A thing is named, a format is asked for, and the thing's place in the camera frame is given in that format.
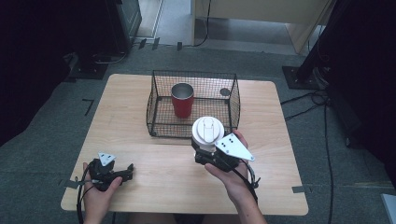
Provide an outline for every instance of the black cable on floor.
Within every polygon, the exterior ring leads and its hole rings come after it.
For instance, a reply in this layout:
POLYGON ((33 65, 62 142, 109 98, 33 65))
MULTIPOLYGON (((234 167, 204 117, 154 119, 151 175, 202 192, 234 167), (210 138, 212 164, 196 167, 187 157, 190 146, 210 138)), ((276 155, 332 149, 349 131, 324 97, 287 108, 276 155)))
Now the black cable on floor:
POLYGON ((289 99, 287 101, 282 102, 281 105, 302 99, 305 96, 311 96, 311 100, 315 104, 303 112, 297 113, 293 116, 286 117, 285 120, 293 119, 293 118, 295 118, 299 115, 302 115, 312 109, 315 109, 321 105, 324 105, 324 138, 325 138, 325 147, 326 147, 326 154, 327 154, 327 163, 329 166, 329 175, 330 175, 330 205, 329 205, 328 224, 331 224, 332 223, 332 204, 333 204, 333 199, 334 199, 334 179, 333 179, 333 175, 332 175, 332 162, 330 160, 329 138, 328 138, 328 128, 327 128, 327 104, 329 103, 329 98, 325 98, 324 95, 320 95, 320 94, 318 94, 318 92, 319 91, 313 91, 313 92, 309 92, 305 95, 289 99), (320 98, 322 98, 323 102, 316 102, 314 100, 314 96, 319 96, 320 98))
POLYGON ((210 15, 210 5, 212 4, 212 0, 209 0, 209 7, 207 8, 207 16, 206 16, 206 36, 205 39, 197 45, 194 45, 193 47, 199 47, 202 44, 204 44, 207 40, 207 37, 209 36, 209 15, 210 15))
POLYGON ((329 173, 330 173, 330 207, 329 207, 329 220, 328 224, 332 223, 332 202, 334 198, 334 180, 332 176, 332 163, 330 160, 330 151, 329 151, 329 139, 327 135, 327 104, 324 105, 324 138, 326 142, 326 153, 327 153, 327 163, 329 165, 329 173))

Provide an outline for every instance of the white cup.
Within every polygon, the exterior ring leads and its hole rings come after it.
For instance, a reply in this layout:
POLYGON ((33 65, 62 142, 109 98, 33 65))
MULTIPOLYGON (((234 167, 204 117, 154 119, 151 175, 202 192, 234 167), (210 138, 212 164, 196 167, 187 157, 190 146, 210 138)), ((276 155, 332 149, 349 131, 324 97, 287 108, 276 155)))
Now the white cup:
POLYGON ((216 141, 223 137, 224 127, 216 118, 201 117, 192 124, 192 140, 200 149, 214 152, 216 141))

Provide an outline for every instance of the wooden table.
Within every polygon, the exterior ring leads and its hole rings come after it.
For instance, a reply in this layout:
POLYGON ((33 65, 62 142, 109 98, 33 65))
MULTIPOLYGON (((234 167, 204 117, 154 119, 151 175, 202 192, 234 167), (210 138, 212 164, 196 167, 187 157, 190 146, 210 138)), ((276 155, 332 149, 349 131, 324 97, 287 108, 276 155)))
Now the wooden table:
MULTIPOLYGON (((151 137, 146 124, 150 76, 112 75, 71 174, 81 178, 82 163, 98 152, 117 156, 114 170, 134 164, 134 179, 113 197, 111 211, 148 213, 236 214, 222 183, 195 163, 191 141, 151 137)), ((308 212, 304 193, 293 193, 302 182, 276 93, 268 81, 238 80, 241 118, 261 177, 256 189, 266 215, 302 216, 308 212)), ((78 191, 67 189, 62 209, 76 210, 78 191)))

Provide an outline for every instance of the metal cup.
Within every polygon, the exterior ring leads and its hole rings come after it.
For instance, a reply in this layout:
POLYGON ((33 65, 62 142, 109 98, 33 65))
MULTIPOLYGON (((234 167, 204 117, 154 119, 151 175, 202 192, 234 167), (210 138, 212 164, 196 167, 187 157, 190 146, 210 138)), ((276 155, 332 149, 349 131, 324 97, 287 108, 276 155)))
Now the metal cup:
POLYGON ((178 118, 186 119, 191 115, 194 102, 194 89, 185 82, 177 83, 172 87, 172 105, 178 118))

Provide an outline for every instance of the floor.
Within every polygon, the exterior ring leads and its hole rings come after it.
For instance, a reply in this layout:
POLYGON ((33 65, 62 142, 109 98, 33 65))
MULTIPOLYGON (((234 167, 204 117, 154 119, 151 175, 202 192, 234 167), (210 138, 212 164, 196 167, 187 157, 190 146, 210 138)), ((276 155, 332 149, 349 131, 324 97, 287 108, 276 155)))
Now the floor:
MULTIPOLYGON (((160 38, 160 44, 192 45, 191 0, 139 0, 142 24, 137 42, 160 38)), ((206 34, 205 18, 195 23, 195 44, 202 43, 206 34)), ((321 27, 312 34, 309 43, 299 53, 306 56, 317 41, 321 27)), ((258 51, 285 55, 296 55, 285 23, 266 21, 241 21, 210 19, 209 35, 200 48, 258 51)))

